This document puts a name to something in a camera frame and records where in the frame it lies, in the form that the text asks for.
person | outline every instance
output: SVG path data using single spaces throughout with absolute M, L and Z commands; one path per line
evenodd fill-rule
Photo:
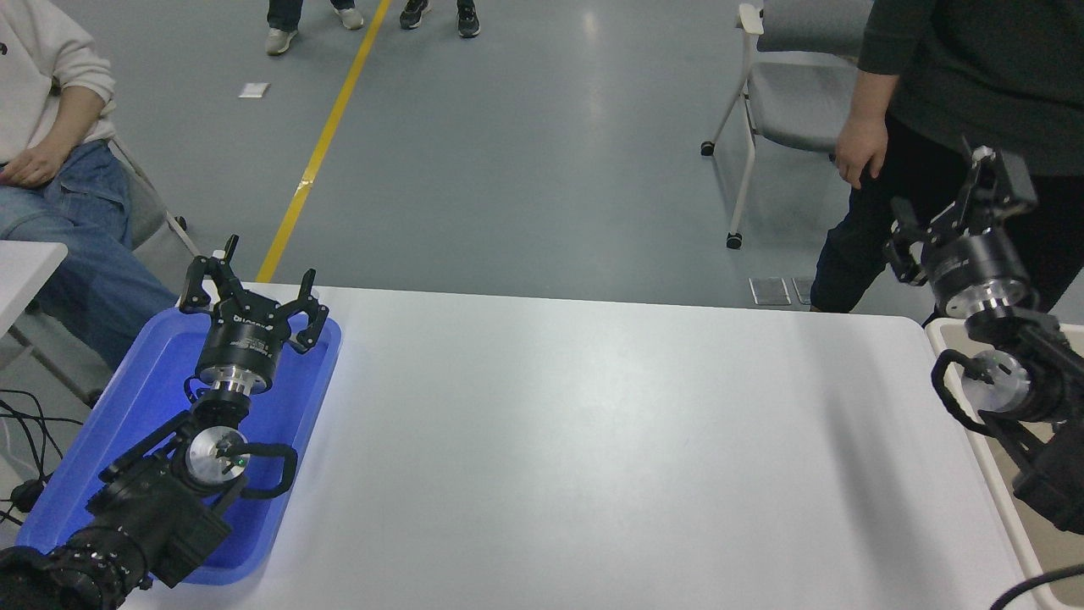
M 48 0 L 0 2 L 0 238 L 67 246 L 37 300 L 115 368 L 177 295 L 129 249 L 109 63 Z
M 461 38 L 474 38 L 481 31 L 478 23 L 478 11 L 474 0 L 456 0 L 459 11 L 459 30 Z M 399 14 L 399 26 L 403 29 L 414 29 L 422 24 L 422 15 L 429 12 L 429 0 L 406 0 L 406 7 Z
M 850 209 L 817 260 L 814 311 L 850 312 L 885 269 L 894 196 L 920 222 L 955 198 L 965 140 L 1028 164 L 1040 205 L 1006 231 L 1048 312 L 1084 264 L 1084 2 L 873 4 L 836 144 Z
M 338 15 L 343 27 L 347 29 L 361 29 L 365 25 L 365 18 L 353 5 L 353 0 L 332 0 L 332 8 Z M 301 21 L 301 0 L 269 0 L 268 2 L 268 25 L 271 31 L 268 33 L 263 50 L 269 55 L 281 55 L 289 49 L 289 41 L 297 36 L 297 24 Z

shoe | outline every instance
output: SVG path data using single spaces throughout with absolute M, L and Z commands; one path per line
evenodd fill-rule
M 269 55 L 281 55 L 289 49 L 289 41 L 297 36 L 297 30 L 294 31 L 283 31 L 281 29 L 271 28 L 268 34 L 268 40 L 263 43 L 263 50 L 268 52 Z
M 481 24 L 478 23 L 478 13 L 475 12 L 474 4 L 460 4 L 460 37 L 474 38 L 481 31 Z
M 406 0 L 406 7 L 399 13 L 399 25 L 403 29 L 414 29 L 422 23 L 422 15 L 429 12 L 429 0 Z
M 361 26 L 365 25 L 365 17 L 361 16 L 361 11 L 353 7 L 335 9 L 335 12 L 338 14 L 339 21 L 343 22 L 343 27 L 347 29 L 361 29 Z

black cable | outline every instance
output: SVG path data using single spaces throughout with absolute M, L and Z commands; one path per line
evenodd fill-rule
M 41 470 L 42 470 L 42 475 L 44 475 L 43 471 L 44 471 L 44 458 L 46 458 L 46 440 L 47 439 L 49 440 L 49 443 L 53 446 L 54 450 L 56 450 L 56 455 L 61 456 L 61 459 L 64 459 L 64 453 L 61 452 L 60 445 L 56 444 L 56 440 L 53 439 L 53 436 L 50 434 L 50 432 L 49 432 L 49 427 L 46 426 L 46 423 L 44 423 L 46 411 L 41 408 L 41 402 L 38 401 L 38 398 L 35 397 L 34 394 L 30 394 L 29 392 L 25 392 L 23 390 L 3 390 L 3 389 L 0 389 L 0 393 L 18 394 L 18 395 L 22 395 L 22 397 L 28 397 L 31 401 L 34 401 L 34 406 L 36 406 L 38 408 L 37 423 L 38 423 L 38 426 L 41 428 L 41 467 L 42 467 Z
M 1005 592 L 1004 595 L 997 598 L 997 601 L 994 601 L 994 605 L 990 607 L 990 610 L 1003 610 L 1010 601 L 1040 585 L 1045 585 L 1062 579 L 1071 579 L 1072 576 L 1080 576 L 1081 574 L 1084 574 L 1084 563 L 1077 563 L 1076 566 L 1070 566 L 1059 570 L 1050 570 L 1045 574 L 1028 579 L 1027 581 Z
M 979 424 L 978 421 L 967 417 L 967 414 L 964 413 L 959 403 L 956 402 L 956 398 L 953 397 L 949 388 L 945 387 L 945 374 L 949 372 L 949 366 L 954 364 L 964 367 L 964 375 L 966 377 L 982 381 L 990 379 L 990 375 L 986 374 L 982 366 L 976 361 L 968 359 L 955 350 L 945 350 L 938 356 L 938 362 L 934 363 L 933 371 L 930 372 L 930 379 L 933 382 L 933 391 L 938 393 L 938 398 L 941 399 L 941 403 L 945 406 L 945 411 L 949 412 L 949 415 L 958 421 L 960 426 L 971 432 L 978 432 L 979 434 L 985 437 L 993 437 L 990 429 L 986 428 L 985 425 Z
M 25 421 L 26 419 L 33 419 L 33 418 L 24 416 L 22 412 L 17 412 L 16 410 L 12 408 L 11 405 L 9 405 L 3 401 L 0 401 L 0 410 L 4 410 L 11 413 L 12 416 L 14 416 L 15 421 L 17 421 L 18 425 L 23 428 L 23 433 L 26 434 L 26 442 L 30 446 L 30 455 L 34 458 L 34 466 L 35 468 L 38 469 L 39 476 L 43 475 L 46 470 L 44 458 L 43 456 L 38 455 L 38 447 L 34 444 L 34 436 L 30 433 L 30 428 L 26 426 Z
M 22 527 L 23 521 L 11 514 L 11 511 L 13 510 L 15 510 L 14 503 L 12 503 L 11 508 L 9 508 L 8 510 L 0 510 L 0 523 L 4 523 L 5 521 L 11 521 L 16 525 Z
M 196 404 L 196 401 L 198 401 L 199 398 L 207 392 L 206 388 L 197 388 L 195 391 L 192 390 L 192 382 L 198 379 L 199 378 L 197 376 L 193 375 L 184 380 L 184 394 L 188 395 L 189 403 L 193 405 Z
M 69 419 L 64 417 L 47 417 L 44 410 L 41 407 L 41 402 L 38 401 L 37 397 L 29 392 L 24 392 L 22 390 L 2 390 L 0 392 L 9 394 L 18 394 L 29 398 L 34 401 L 37 407 L 38 415 L 28 414 L 16 410 L 9 405 L 5 401 L 0 399 L 0 419 L 13 419 L 18 423 L 20 427 L 23 428 L 23 433 L 26 436 L 27 445 L 30 449 L 30 455 L 34 459 L 34 468 L 37 470 L 37 478 L 26 481 L 25 483 L 17 485 L 12 491 L 12 497 L 7 502 L 11 503 L 8 510 L 0 511 L 0 523 L 11 521 L 17 525 L 22 525 L 23 521 L 15 518 L 12 511 L 18 510 L 21 512 L 29 512 L 30 508 L 34 506 L 35 502 L 41 495 L 44 490 L 46 484 L 52 478 L 52 475 L 46 475 L 46 453 L 47 443 L 52 446 L 53 451 L 56 452 L 57 457 L 63 460 L 64 452 L 61 451 L 60 444 L 53 438 L 52 433 L 49 431 L 48 423 L 50 421 L 63 421 L 65 424 L 75 424 L 82 426 L 82 423 L 76 419 Z M 41 445 L 40 449 L 34 442 L 34 434 L 30 432 L 30 427 L 27 421 L 33 421 L 39 428 L 41 432 Z

black sleeve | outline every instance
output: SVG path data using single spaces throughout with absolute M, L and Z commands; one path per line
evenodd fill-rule
M 859 69 L 873 74 L 901 74 L 915 47 L 930 28 L 939 0 L 876 0 L 869 11 Z

yellow floor line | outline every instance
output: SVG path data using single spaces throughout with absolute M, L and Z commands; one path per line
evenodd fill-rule
M 289 236 L 294 233 L 294 225 L 297 224 L 297 219 L 301 215 L 301 208 L 305 207 L 305 199 L 309 197 L 312 183 L 315 182 L 317 173 L 320 172 L 320 166 L 324 163 L 324 155 L 332 143 L 332 138 L 335 137 L 339 120 L 343 118 L 343 112 L 346 109 L 346 104 L 350 101 L 350 95 L 353 93 L 358 77 L 361 76 L 361 68 L 365 65 L 365 59 L 369 57 L 369 51 L 373 48 L 373 42 L 376 40 L 376 33 L 379 31 L 380 24 L 384 23 L 384 14 L 388 12 L 388 4 L 390 3 L 391 0 L 380 0 L 380 5 L 377 7 L 376 14 L 373 15 L 373 21 L 369 24 L 369 31 L 365 33 L 365 39 L 362 40 L 361 48 L 358 49 L 358 54 L 353 57 L 350 72 L 346 75 L 346 80 L 343 82 L 343 88 L 339 89 L 338 98 L 335 99 L 335 105 L 332 106 L 332 113 L 327 116 L 327 122 L 324 124 L 324 130 L 320 133 L 320 139 L 317 141 L 317 147 L 313 148 L 312 156 L 309 157 L 309 165 L 305 167 L 305 172 L 301 173 L 301 181 L 297 184 L 297 190 L 294 191 L 294 198 L 291 199 L 286 215 L 283 217 L 282 223 L 279 224 L 279 232 L 275 233 L 274 241 L 271 242 L 271 247 L 268 248 L 267 256 L 263 257 L 263 263 L 260 264 L 260 270 L 256 273 L 256 281 L 258 282 L 271 281 L 271 276 L 274 275 L 274 271 L 279 267 L 282 252 L 286 249 Z

